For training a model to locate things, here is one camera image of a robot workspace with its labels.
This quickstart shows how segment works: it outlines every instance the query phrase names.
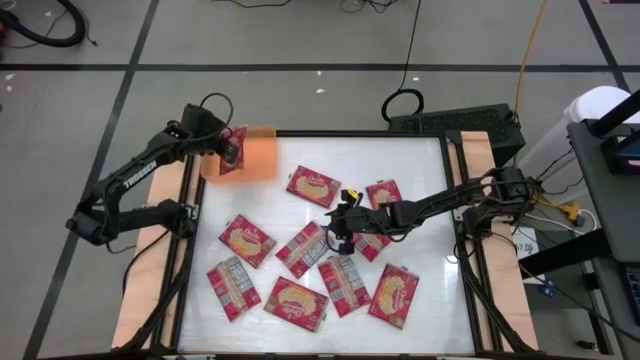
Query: wooden plank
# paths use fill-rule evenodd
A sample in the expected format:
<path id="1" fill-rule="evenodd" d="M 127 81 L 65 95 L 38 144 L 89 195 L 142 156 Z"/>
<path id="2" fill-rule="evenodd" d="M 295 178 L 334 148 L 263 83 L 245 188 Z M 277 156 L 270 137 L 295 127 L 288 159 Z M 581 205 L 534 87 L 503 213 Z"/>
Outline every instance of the wooden plank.
<path id="1" fill-rule="evenodd" d="M 495 167 L 489 136 L 486 132 L 463 132 L 462 147 L 469 177 L 482 176 Z M 491 230 L 511 239 L 511 232 L 507 224 L 494 223 Z M 483 240 L 482 244 L 496 307 L 527 345 L 534 349 L 538 348 L 531 312 L 518 267 L 518 257 L 513 246 L 499 236 L 487 238 Z M 503 344 L 505 350 L 510 349 L 504 339 Z"/>
<path id="2" fill-rule="evenodd" d="M 157 204 L 168 198 L 177 201 L 183 171 L 184 164 L 181 162 L 158 168 L 151 182 L 147 203 Z M 136 253 L 146 248 L 164 231 L 162 226 L 141 229 Z M 147 320 L 158 303 L 170 238 L 171 234 L 167 234 L 131 267 L 112 347 L 119 347 L 127 343 Z"/>

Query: floor tile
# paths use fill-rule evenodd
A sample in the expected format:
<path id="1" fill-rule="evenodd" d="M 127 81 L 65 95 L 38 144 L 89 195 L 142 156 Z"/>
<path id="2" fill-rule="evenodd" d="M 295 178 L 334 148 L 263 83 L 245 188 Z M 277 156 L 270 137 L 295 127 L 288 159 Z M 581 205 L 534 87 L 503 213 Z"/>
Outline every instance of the floor tile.
<path id="1" fill-rule="evenodd" d="M 625 73 L 624 78 L 627 80 L 631 91 L 640 90 L 640 73 Z"/>
<path id="2" fill-rule="evenodd" d="M 369 7 L 347 14 L 338 1 L 298 0 L 259 9 L 162 1 L 141 63 L 401 63 L 414 9 L 398 2 L 384 15 Z"/>
<path id="3" fill-rule="evenodd" d="M 424 1 L 411 61 L 519 64 L 539 4 Z M 369 7 L 346 14 L 337 1 L 299 0 L 279 8 L 243 9 L 227 2 L 165 0 L 141 62 L 403 63 L 415 7 L 415 2 L 401 1 L 380 15 Z M 551 1 L 531 63 L 604 64 L 577 2 Z"/>
<path id="4" fill-rule="evenodd" d="M 640 65 L 640 6 L 589 0 L 596 20 L 618 64 Z"/>
<path id="5" fill-rule="evenodd" d="M 71 48 L 38 45 L 28 49 L 2 49 L 4 63 L 67 63 L 67 64 L 128 64 L 150 0 L 76 0 L 73 4 L 89 19 L 89 34 L 98 43 L 95 47 L 86 39 Z M 64 7 L 53 1 L 18 1 L 12 10 L 20 21 L 38 34 L 45 34 Z M 71 15 L 62 18 L 51 37 L 64 38 L 73 33 Z M 4 44 L 32 43 L 15 31 L 9 31 Z"/>
<path id="6" fill-rule="evenodd" d="M 122 73 L 0 75 L 0 203 L 6 210 L 0 282 L 10 289 L 0 295 L 0 347 L 16 359 L 40 311 L 67 238 L 65 221 L 82 194 Z"/>
<path id="7" fill-rule="evenodd" d="M 153 135 L 166 122 L 179 116 L 180 108 L 167 108 L 163 116 L 150 121 L 144 104 L 131 94 L 125 101 L 100 178 L 127 164 L 141 153 Z M 120 201 L 120 210 L 127 211 L 146 204 L 151 177 L 140 181 Z M 139 231 L 121 233 L 111 245 L 114 250 L 135 245 Z M 60 292 L 40 356 L 68 356 L 109 351 L 120 314 L 122 278 L 134 251 L 119 255 L 107 252 L 80 239 Z M 91 301 L 87 301 L 90 292 Z"/>
<path id="8" fill-rule="evenodd" d="M 424 1 L 414 63 L 520 64 L 540 0 Z M 577 1 L 550 0 L 529 64 L 606 64 Z"/>
<path id="9" fill-rule="evenodd" d="M 116 135 L 128 146 L 155 134 L 169 119 L 179 119 L 187 102 L 221 91 L 234 103 L 236 124 L 275 125 L 279 129 L 385 129 L 382 102 L 402 80 L 401 72 L 140 72 L 125 104 L 129 114 Z M 516 73 L 410 72 L 406 87 L 425 96 L 425 111 L 508 103 L 515 106 Z M 599 85 L 613 85 L 608 73 L 526 73 L 522 87 L 521 121 L 527 143 L 535 143 L 555 125 L 562 111 L 582 93 Z M 224 118 L 226 104 L 211 102 Z M 390 115 L 406 115 L 415 100 L 400 97 Z M 119 150 L 127 159 L 124 147 Z"/>

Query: black power cord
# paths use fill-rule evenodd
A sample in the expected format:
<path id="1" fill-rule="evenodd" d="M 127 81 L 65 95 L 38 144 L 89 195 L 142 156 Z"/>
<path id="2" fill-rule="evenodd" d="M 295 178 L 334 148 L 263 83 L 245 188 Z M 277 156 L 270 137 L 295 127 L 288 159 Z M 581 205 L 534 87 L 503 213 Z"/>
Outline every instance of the black power cord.
<path id="1" fill-rule="evenodd" d="M 84 11 L 82 11 L 82 9 L 78 8 L 77 9 L 80 14 L 82 15 L 82 18 L 84 19 L 84 22 L 86 24 L 87 30 L 85 32 L 85 37 L 87 39 L 87 41 L 89 41 L 93 46 L 98 46 L 98 42 L 93 40 L 91 38 L 91 35 L 89 34 L 89 18 L 87 17 L 87 15 L 85 15 Z M 51 26 L 49 26 L 49 29 L 47 30 L 47 32 L 44 34 L 45 38 L 49 38 L 49 35 L 51 34 L 51 32 L 53 31 L 53 29 L 55 28 L 55 26 L 58 24 L 58 21 L 60 21 L 62 18 L 64 18 L 67 14 L 69 13 L 69 10 L 65 9 L 64 12 L 62 14 L 60 14 L 57 18 L 55 18 L 53 20 L 53 22 L 51 23 Z M 28 49 L 34 46 L 38 46 L 38 45 L 42 45 L 39 42 L 33 42 L 31 44 L 27 44 L 27 45 L 2 45 L 2 47 L 6 47 L 6 48 L 10 48 L 10 49 Z"/>
<path id="2" fill-rule="evenodd" d="M 557 191 L 557 192 L 549 192 L 549 191 L 546 191 L 546 190 L 543 190 L 543 191 L 547 195 L 562 195 L 562 194 L 566 193 L 567 191 L 569 191 L 569 189 L 571 189 L 572 187 L 578 186 L 582 182 L 582 180 L 584 180 L 584 175 L 582 175 L 582 177 L 580 177 L 580 180 L 576 181 L 575 183 L 573 183 L 571 185 L 567 185 L 564 188 L 564 190 L 562 190 L 562 191 Z"/>
<path id="3" fill-rule="evenodd" d="M 165 232 L 163 232 L 162 235 L 158 236 L 149 245 L 147 245 L 147 247 L 140 250 L 140 252 L 137 253 L 136 256 L 133 257 L 133 259 L 131 259 L 131 261 L 129 262 L 129 265 L 127 265 L 127 269 L 124 271 L 124 275 L 122 276 L 122 296 L 124 296 L 124 292 L 125 290 L 127 290 L 127 279 L 129 278 L 129 271 L 131 270 L 131 267 L 133 266 L 133 264 L 135 264 L 135 262 L 138 260 L 138 258 L 140 258 L 142 254 L 149 251 L 149 249 L 151 249 L 157 243 L 159 243 L 160 240 L 162 240 L 168 233 L 169 233 L 169 230 L 165 230 Z"/>
<path id="4" fill-rule="evenodd" d="M 12 12 L 0 9 L 0 22 L 6 27 L 16 31 L 20 35 L 35 41 L 36 43 L 40 43 L 42 45 L 53 46 L 53 47 L 70 47 L 79 44 L 82 42 L 82 39 L 86 34 L 86 26 L 85 19 L 82 16 L 82 13 L 73 6 L 71 1 L 69 0 L 58 0 L 60 5 L 64 6 L 66 11 L 68 11 L 73 20 L 75 22 L 75 30 L 71 36 L 66 39 L 52 39 L 47 36 L 42 36 L 36 34 L 35 32 L 24 27 L 18 17 L 15 16 Z"/>
<path id="5" fill-rule="evenodd" d="M 385 3 L 380 3 L 373 0 L 342 0 L 340 2 L 340 10 L 346 13 L 355 13 L 364 9 L 365 5 L 369 4 L 375 12 L 377 12 L 378 14 L 384 14 L 389 6 L 395 4 L 397 1 L 398 0 L 389 0 Z M 352 9 L 345 6 L 345 4 L 347 4 L 348 2 L 354 4 L 354 7 Z"/>
<path id="6" fill-rule="evenodd" d="M 242 8 L 245 9 L 255 9 L 255 8 L 259 8 L 259 7 L 282 7 L 287 5 L 288 3 L 292 2 L 293 0 L 286 0 L 283 3 L 280 4 L 257 4 L 257 5 L 245 5 L 239 1 L 236 0 L 213 0 L 214 2 L 232 2 Z"/>
<path id="7" fill-rule="evenodd" d="M 386 6 L 388 7 L 394 2 L 395 1 L 390 0 Z M 413 112 L 414 115 L 420 114 L 422 110 L 424 110 L 424 96 L 422 96 L 422 93 L 416 89 L 404 89 L 404 83 L 407 79 L 407 71 L 409 70 L 409 60 L 411 59 L 411 50 L 413 50 L 413 39 L 415 38 L 416 26 L 418 25 L 418 15 L 420 14 L 420 5 L 422 5 L 422 0 L 418 0 L 418 6 L 416 7 L 416 14 L 413 19 L 413 29 L 411 30 L 411 40 L 409 42 L 409 51 L 407 52 L 407 60 L 404 63 L 404 73 L 402 75 L 402 82 L 400 83 L 400 87 L 398 88 L 398 90 L 396 90 L 384 101 L 384 103 L 382 104 L 382 108 L 380 109 L 382 118 L 386 122 L 391 121 L 387 113 L 387 108 L 389 107 L 389 103 L 391 103 L 391 101 L 393 101 L 396 97 L 403 94 L 411 94 L 418 99 L 418 108 L 416 109 L 416 111 Z"/>
<path id="8" fill-rule="evenodd" d="M 120 250 L 113 250 L 113 249 L 111 248 L 111 243 L 106 243 L 105 245 L 107 246 L 107 251 L 108 251 L 110 254 L 113 254 L 113 255 L 122 254 L 122 253 L 123 253 L 123 252 L 125 252 L 125 251 L 129 251 L 129 250 L 131 250 L 131 249 L 135 249 L 135 248 L 136 248 L 136 246 L 135 246 L 135 245 L 130 245 L 130 246 L 127 246 L 127 247 L 125 247 L 125 248 L 123 248 L 123 249 L 120 249 Z"/>
<path id="9" fill-rule="evenodd" d="M 569 149 L 569 151 L 567 151 L 566 153 L 560 155 L 557 159 L 553 160 L 551 162 L 551 164 L 549 164 L 549 166 L 547 166 L 546 169 L 544 169 L 544 171 L 542 171 L 542 173 L 540 173 L 540 175 L 538 175 L 538 177 L 536 177 L 536 181 L 541 181 L 540 179 L 542 179 L 542 177 L 549 172 L 549 170 L 551 170 L 551 168 L 553 167 L 553 165 L 557 164 L 558 161 L 564 159 L 565 157 L 567 157 L 568 155 L 570 155 L 571 153 L 573 153 L 573 147 L 571 149 Z"/>

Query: black aluminum frame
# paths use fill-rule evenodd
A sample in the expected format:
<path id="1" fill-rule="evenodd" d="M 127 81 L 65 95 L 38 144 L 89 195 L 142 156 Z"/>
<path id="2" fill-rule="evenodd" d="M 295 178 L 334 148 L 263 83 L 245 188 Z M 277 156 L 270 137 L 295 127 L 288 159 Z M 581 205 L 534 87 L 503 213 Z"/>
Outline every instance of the black aluminum frame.
<path id="1" fill-rule="evenodd" d="M 447 181 L 447 188 L 448 189 L 453 189 L 453 187 L 455 187 L 454 181 L 453 181 L 453 173 L 452 173 L 452 166 L 453 164 L 451 163 L 451 159 L 449 158 L 449 149 L 448 149 L 448 141 L 451 140 L 451 138 L 455 139 L 459 139 L 460 135 L 459 132 L 447 132 L 447 134 L 443 133 L 443 132 L 433 132 L 433 133 L 422 133 L 422 134 L 413 134 L 413 133 L 406 133 L 406 132 L 390 132 L 390 131 L 386 131 L 386 130 L 373 130 L 373 131 L 367 131 L 367 130 L 278 130 L 276 131 L 276 137 L 283 137 L 283 138 L 287 138 L 287 137 L 334 137 L 334 138 L 353 138 L 353 137 L 360 137 L 360 138 L 437 138 L 440 142 L 440 149 L 441 149 L 441 153 L 442 153 L 442 161 L 443 161 L 443 168 L 444 168 L 444 173 L 445 173 L 445 178 Z M 460 167 L 460 173 L 462 174 L 462 178 L 463 180 L 468 179 L 468 172 L 467 172 L 467 167 L 466 167 L 466 160 L 464 157 L 464 151 L 462 150 L 462 143 L 460 141 L 453 141 L 453 143 L 456 145 L 456 154 L 457 154 L 457 158 L 458 158 L 458 166 Z M 186 197 L 188 194 L 188 189 L 190 188 L 190 182 L 192 179 L 192 173 L 194 171 L 193 168 L 193 159 L 188 159 L 187 160 L 187 164 L 185 166 L 185 170 L 183 172 L 183 177 L 182 177 L 182 184 L 181 184 L 181 188 L 180 188 L 180 202 L 184 202 L 186 201 Z M 195 194 L 195 199 L 194 199 L 194 205 L 196 205 L 196 207 L 199 209 L 200 205 L 202 203 L 202 198 L 204 196 L 204 185 L 205 185 L 205 180 L 202 176 L 198 176 L 198 186 L 196 189 L 196 194 Z M 456 241 L 460 242 L 462 241 L 464 243 L 464 239 L 461 239 L 461 234 L 459 231 L 455 230 L 455 219 L 453 219 L 454 221 L 454 231 L 456 231 Z M 187 246 L 190 246 L 192 249 L 195 246 L 195 241 L 196 241 L 196 237 L 197 237 L 197 228 L 196 228 L 196 232 L 193 235 L 193 238 L 191 239 L 186 239 L 187 241 Z M 176 255 L 177 255 L 177 248 L 178 248 L 178 242 L 180 241 L 179 239 L 174 239 L 172 237 L 171 239 L 171 245 L 170 245 L 170 251 L 168 253 L 168 258 L 167 258 L 167 262 L 166 262 L 166 266 L 165 266 L 165 272 L 164 272 L 164 277 L 163 277 L 163 286 L 160 292 L 160 296 L 162 296 L 165 291 L 166 291 L 166 287 L 167 285 L 171 282 L 171 280 L 173 279 L 173 274 L 174 274 L 174 267 L 175 267 L 175 263 L 176 263 Z M 459 247 L 459 252 L 460 252 L 460 256 L 467 256 L 467 252 L 466 252 L 466 248 L 464 246 Z M 491 285 L 489 283 L 489 277 L 488 277 L 488 270 L 486 267 L 486 259 L 484 256 L 484 251 L 482 250 L 481 244 L 480 247 L 476 249 L 476 259 L 477 261 L 477 266 L 478 266 L 478 271 L 480 274 L 480 280 L 483 284 L 484 290 L 488 293 L 491 294 Z M 185 251 L 185 258 L 183 259 L 183 261 L 187 261 L 188 262 L 188 269 L 189 269 L 189 274 L 190 274 L 190 268 L 191 268 L 191 263 L 193 261 L 193 251 Z M 187 294 L 187 289 L 188 289 L 188 285 L 189 285 L 189 275 L 187 275 L 187 279 L 184 283 L 184 285 L 182 286 L 182 288 L 180 289 L 180 291 L 178 292 L 177 298 L 177 304 L 176 304 L 176 309 L 175 309 L 175 317 L 174 317 L 174 323 L 173 323 L 173 328 L 171 329 L 171 340 L 169 343 L 169 349 L 174 350 L 177 352 L 177 347 L 178 347 L 178 342 L 180 340 L 180 331 L 181 331 L 181 325 L 182 325 L 182 319 L 183 319 L 183 315 L 184 315 L 184 306 L 185 306 L 185 301 L 186 301 L 186 294 Z M 480 325 L 479 325 L 479 321 L 478 321 L 478 312 L 477 312 L 477 307 L 476 307 L 476 300 L 475 300 L 475 296 L 472 292 L 472 290 L 469 288 L 469 286 L 466 284 L 466 282 L 463 281 L 463 285 L 464 285 L 464 292 L 465 292 L 465 299 L 467 302 L 467 310 L 469 312 L 469 323 L 470 323 L 470 329 L 471 329 L 471 336 L 472 336 L 472 341 L 473 341 L 473 346 L 474 346 L 474 351 L 477 353 L 478 351 L 482 351 L 485 350 L 483 349 L 483 345 L 482 345 L 482 338 L 481 338 L 481 334 L 480 334 Z M 162 330 L 163 330 L 163 324 L 164 321 L 160 322 L 159 325 L 156 327 L 156 329 L 154 329 L 153 335 L 152 335 L 152 345 L 160 345 L 161 343 L 161 335 L 162 335 Z M 501 336 L 500 336 L 500 332 L 498 330 L 498 328 L 496 327 L 495 323 L 491 320 L 491 318 L 489 318 L 489 325 L 490 325 L 490 330 L 491 330 L 491 338 L 492 338 L 492 342 L 494 345 L 494 349 L 499 349 L 500 351 L 502 350 L 502 343 L 501 343 Z"/>

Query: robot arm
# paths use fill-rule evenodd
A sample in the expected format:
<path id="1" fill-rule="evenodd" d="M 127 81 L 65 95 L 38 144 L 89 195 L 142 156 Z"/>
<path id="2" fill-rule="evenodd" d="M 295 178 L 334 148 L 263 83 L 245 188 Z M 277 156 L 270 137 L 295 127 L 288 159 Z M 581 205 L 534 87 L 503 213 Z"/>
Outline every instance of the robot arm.
<path id="1" fill-rule="evenodd" d="M 529 206 L 530 194 L 522 172 L 514 167 L 496 168 L 479 178 L 470 179 L 453 190 L 445 190 L 419 201 L 399 201 L 380 204 L 372 210 L 360 206 L 362 194 L 352 195 L 343 190 L 342 204 L 329 212 L 328 229 L 336 239 L 344 240 L 338 246 L 342 255 L 353 254 L 353 233 L 402 235 L 402 241 L 414 228 L 443 212 L 464 205 L 470 207 L 462 213 L 465 235 L 482 236 L 491 232 L 491 220 L 496 216 L 511 216 L 516 219 Z"/>
<path id="2" fill-rule="evenodd" d="M 120 199 L 155 169 L 190 154 L 219 154 L 234 163 L 238 147 L 227 141 L 227 124 L 209 110 L 188 104 L 182 121 L 170 121 L 147 148 L 114 173 L 100 180 L 80 201 L 66 227 L 94 245 L 102 245 L 124 231 L 162 225 L 179 237 L 193 233 L 189 209 L 167 199 L 157 206 L 120 212 Z"/>

